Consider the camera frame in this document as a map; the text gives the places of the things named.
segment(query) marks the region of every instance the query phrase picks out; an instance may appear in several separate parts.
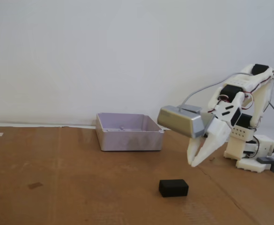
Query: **brown cardboard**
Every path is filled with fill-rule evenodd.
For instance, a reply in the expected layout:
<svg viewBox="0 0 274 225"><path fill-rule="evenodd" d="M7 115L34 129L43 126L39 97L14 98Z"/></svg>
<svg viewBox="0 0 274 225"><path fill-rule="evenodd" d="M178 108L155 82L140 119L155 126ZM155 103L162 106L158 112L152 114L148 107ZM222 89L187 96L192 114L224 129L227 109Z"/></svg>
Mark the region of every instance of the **brown cardboard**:
<svg viewBox="0 0 274 225"><path fill-rule="evenodd" d="M92 129L0 132L0 225L274 225L274 174L237 169L224 147L192 168L172 131L160 152L102 152ZM163 198L165 179L188 196Z"/></svg>

